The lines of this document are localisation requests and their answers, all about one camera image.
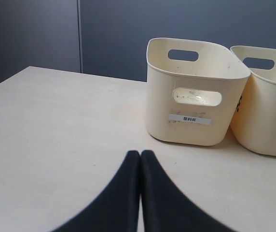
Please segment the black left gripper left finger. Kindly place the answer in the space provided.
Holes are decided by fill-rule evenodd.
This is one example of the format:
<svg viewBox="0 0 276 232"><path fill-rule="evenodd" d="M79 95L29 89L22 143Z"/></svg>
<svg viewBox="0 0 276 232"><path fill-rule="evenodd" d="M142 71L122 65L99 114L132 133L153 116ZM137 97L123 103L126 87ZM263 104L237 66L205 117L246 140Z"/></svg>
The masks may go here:
<svg viewBox="0 0 276 232"><path fill-rule="evenodd" d="M103 191L55 232L136 232L140 201L140 154L127 152Z"/></svg>

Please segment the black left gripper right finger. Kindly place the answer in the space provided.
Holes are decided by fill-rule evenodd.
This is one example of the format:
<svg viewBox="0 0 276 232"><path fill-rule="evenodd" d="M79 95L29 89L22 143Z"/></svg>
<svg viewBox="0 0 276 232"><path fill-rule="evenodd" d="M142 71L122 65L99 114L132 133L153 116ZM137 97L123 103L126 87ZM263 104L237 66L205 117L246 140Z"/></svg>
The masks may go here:
<svg viewBox="0 0 276 232"><path fill-rule="evenodd" d="M162 168L155 153L141 153L142 210L146 232L232 232L188 199Z"/></svg>

